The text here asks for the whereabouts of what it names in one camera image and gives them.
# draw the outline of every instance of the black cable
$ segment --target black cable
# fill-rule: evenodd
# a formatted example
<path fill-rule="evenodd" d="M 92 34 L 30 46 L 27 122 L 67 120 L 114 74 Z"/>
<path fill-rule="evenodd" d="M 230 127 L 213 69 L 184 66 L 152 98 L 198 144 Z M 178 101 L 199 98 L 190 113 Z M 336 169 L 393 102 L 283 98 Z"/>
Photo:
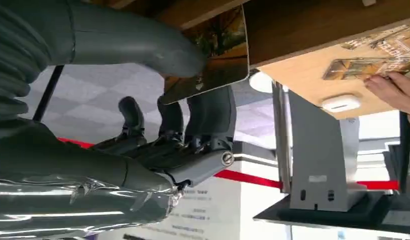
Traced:
<path fill-rule="evenodd" d="M 34 121 L 42 121 L 46 109 L 48 108 L 49 102 L 51 101 L 52 95 L 54 94 L 55 88 L 58 84 L 58 80 L 60 79 L 62 71 L 64 70 L 64 66 L 65 65 L 56 66 L 55 70 L 53 70 L 52 76 L 50 77 L 46 90 L 44 90 L 43 96 L 41 97 L 37 109 L 35 110 L 35 114 L 33 116 Z"/>

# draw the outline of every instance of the red stripe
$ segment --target red stripe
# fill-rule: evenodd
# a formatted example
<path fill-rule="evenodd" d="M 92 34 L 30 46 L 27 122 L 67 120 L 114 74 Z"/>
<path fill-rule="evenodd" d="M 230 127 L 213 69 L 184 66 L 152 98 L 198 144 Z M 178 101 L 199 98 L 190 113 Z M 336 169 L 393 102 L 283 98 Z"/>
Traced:
<path fill-rule="evenodd" d="M 86 149 L 93 146 L 93 144 L 91 143 L 76 141 L 72 139 L 66 139 L 66 138 L 58 138 L 58 139 L 62 142 L 71 142 L 73 144 L 80 145 L 80 147 L 86 148 Z M 245 174 L 245 173 L 241 173 L 237 171 L 231 171 L 231 170 L 223 170 L 215 174 L 214 177 L 243 182 L 243 183 L 257 184 L 261 186 L 267 186 L 267 187 L 278 188 L 278 189 L 281 189 L 283 186 L 283 184 L 279 181 L 274 181 L 274 180 L 262 178 L 259 176 L 253 176 L 253 175 L 249 175 L 249 174 Z M 399 189 L 399 185 L 397 181 L 358 181 L 357 183 L 361 185 L 365 185 L 368 190 L 398 190 Z"/>
<path fill-rule="evenodd" d="M 222 170 L 221 172 L 214 175 L 214 177 L 228 179 L 243 183 L 250 183 L 250 184 L 257 184 L 261 186 L 273 187 L 281 189 L 283 184 L 279 181 L 274 181 L 266 178 L 262 178 L 259 176 L 252 176 L 249 174 L 231 171 L 231 170 Z"/>
<path fill-rule="evenodd" d="M 58 137 L 58 140 L 59 140 L 59 141 L 62 141 L 62 142 L 64 142 L 64 143 L 70 142 L 70 143 L 73 143 L 73 144 L 80 145 L 80 147 L 82 147 L 82 148 L 84 148 L 84 149 L 88 149 L 88 148 L 90 148 L 91 146 L 94 145 L 94 144 L 91 144 L 91 143 L 82 142 L 82 141 L 76 141 L 76 140 L 72 140 L 72 139 L 66 139 L 66 138 L 62 138 L 62 137 Z"/>
<path fill-rule="evenodd" d="M 368 190 L 399 190 L 398 181 L 358 181 L 358 184 L 365 185 Z"/>

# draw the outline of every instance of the metal screw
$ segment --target metal screw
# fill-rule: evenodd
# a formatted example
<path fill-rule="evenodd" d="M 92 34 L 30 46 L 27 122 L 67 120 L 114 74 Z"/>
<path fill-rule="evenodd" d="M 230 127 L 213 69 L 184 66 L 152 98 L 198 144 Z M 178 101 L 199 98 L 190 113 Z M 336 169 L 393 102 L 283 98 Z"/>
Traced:
<path fill-rule="evenodd" d="M 221 156 L 221 162 L 224 166 L 230 166 L 235 162 L 235 156 L 232 152 L 226 151 Z"/>

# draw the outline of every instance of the robotic hand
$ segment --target robotic hand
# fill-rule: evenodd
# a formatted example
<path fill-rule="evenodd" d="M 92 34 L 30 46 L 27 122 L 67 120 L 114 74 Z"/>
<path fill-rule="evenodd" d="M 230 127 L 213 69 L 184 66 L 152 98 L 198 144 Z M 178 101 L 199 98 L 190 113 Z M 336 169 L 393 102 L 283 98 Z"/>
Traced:
<path fill-rule="evenodd" d="M 117 138 L 82 149 L 18 117 L 29 84 L 48 65 L 138 63 L 192 77 L 205 58 L 179 32 L 78 0 L 0 0 L 0 238 L 80 237 L 156 223 L 187 186 L 233 162 L 236 108 L 230 87 L 163 106 L 160 138 L 146 143 L 133 99 Z"/>

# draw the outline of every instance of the finger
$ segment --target finger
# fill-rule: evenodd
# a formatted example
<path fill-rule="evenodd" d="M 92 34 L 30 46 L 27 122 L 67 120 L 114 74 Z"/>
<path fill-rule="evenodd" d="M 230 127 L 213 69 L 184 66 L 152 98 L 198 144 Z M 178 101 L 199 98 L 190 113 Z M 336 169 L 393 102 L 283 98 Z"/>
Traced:
<path fill-rule="evenodd" d="M 400 91 L 389 80 L 381 76 L 374 76 L 365 82 L 365 87 L 393 108 L 410 113 L 410 97 Z"/>
<path fill-rule="evenodd" d="M 410 78 L 402 75 L 399 72 L 391 71 L 387 75 L 406 95 L 410 97 Z"/>
<path fill-rule="evenodd" d="M 390 80 L 380 76 L 374 75 L 369 79 L 372 83 L 376 84 L 378 88 L 382 89 L 385 94 L 402 95 L 400 89 L 393 84 Z"/>

